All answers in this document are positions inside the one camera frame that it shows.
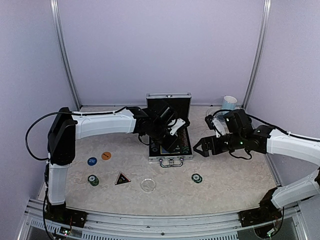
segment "orange round disc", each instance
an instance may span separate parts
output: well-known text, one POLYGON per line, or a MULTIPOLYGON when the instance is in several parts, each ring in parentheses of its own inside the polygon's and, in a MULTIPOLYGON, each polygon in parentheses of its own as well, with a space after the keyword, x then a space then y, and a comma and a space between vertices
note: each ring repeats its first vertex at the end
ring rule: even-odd
POLYGON ((103 160, 109 160, 111 158, 111 153, 108 151, 105 151, 104 153, 102 153, 101 158, 103 160))

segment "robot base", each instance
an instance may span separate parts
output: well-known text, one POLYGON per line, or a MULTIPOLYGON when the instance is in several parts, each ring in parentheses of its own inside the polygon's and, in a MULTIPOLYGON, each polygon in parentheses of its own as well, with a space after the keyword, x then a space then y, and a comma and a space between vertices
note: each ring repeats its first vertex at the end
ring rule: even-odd
POLYGON ((56 206, 48 204, 44 218, 56 223, 84 228, 87 215, 85 211, 66 208, 66 203, 56 206))
POLYGON ((239 212, 239 218, 243 228, 270 222, 276 220, 276 217, 280 219, 282 217, 281 212, 276 210, 273 212, 268 211, 268 213, 266 212, 266 214, 264 214, 260 207, 239 212))

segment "purple wall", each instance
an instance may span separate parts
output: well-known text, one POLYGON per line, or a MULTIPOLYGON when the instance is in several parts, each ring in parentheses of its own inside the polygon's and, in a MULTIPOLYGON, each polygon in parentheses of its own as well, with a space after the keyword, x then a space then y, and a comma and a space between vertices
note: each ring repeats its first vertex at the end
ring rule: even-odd
MULTIPOLYGON (((273 0, 248 112, 293 133, 320 138, 320 1, 273 0)), ((283 184, 316 166, 273 155, 283 184)), ((320 197, 300 204, 311 239, 320 236, 320 197)))
POLYGON ((59 1, 83 105, 144 104, 146 93, 191 92, 193 104, 242 102, 263 0, 59 1))
MULTIPOLYGON (((0 233, 14 239, 30 197, 43 182, 43 162, 25 148, 27 128, 62 106, 74 108, 60 57, 50 1, 0 1, 0 233)), ((30 147, 45 157, 52 118, 30 134, 30 147)))

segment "black triangle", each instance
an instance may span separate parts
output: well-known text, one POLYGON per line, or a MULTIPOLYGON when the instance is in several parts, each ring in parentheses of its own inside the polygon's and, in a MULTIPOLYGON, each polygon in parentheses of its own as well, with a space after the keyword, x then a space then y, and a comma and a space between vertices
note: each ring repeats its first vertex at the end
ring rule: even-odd
POLYGON ((118 178, 116 179, 115 185, 129 183, 131 180, 127 178, 122 172, 119 173, 118 178))

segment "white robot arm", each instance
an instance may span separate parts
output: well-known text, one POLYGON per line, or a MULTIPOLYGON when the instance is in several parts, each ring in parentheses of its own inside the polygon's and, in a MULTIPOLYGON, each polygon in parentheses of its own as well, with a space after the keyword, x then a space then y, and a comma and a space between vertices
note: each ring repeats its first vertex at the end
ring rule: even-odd
POLYGON ((193 150, 204 157, 223 152, 232 154, 237 149, 244 149, 263 154, 280 154, 301 159, 317 166, 308 176, 289 185, 269 190, 260 201, 260 208, 239 213, 243 227, 260 224, 281 217, 278 209, 299 200, 305 200, 320 194, 320 139, 290 134, 274 125, 260 125, 254 129, 253 116, 243 109, 229 110, 224 116, 230 134, 221 130, 214 116, 205 118, 209 128, 216 131, 215 136, 202 138, 193 150))
POLYGON ((132 106, 112 112, 71 112, 61 108, 48 133, 48 161, 45 171, 47 184, 46 218, 63 224, 70 219, 77 227, 83 227, 86 213, 66 208, 65 187, 67 172, 76 155, 76 140, 111 133, 148 135, 166 151, 180 144, 178 130, 189 125, 188 119, 179 118, 176 110, 165 102, 153 108, 132 106))

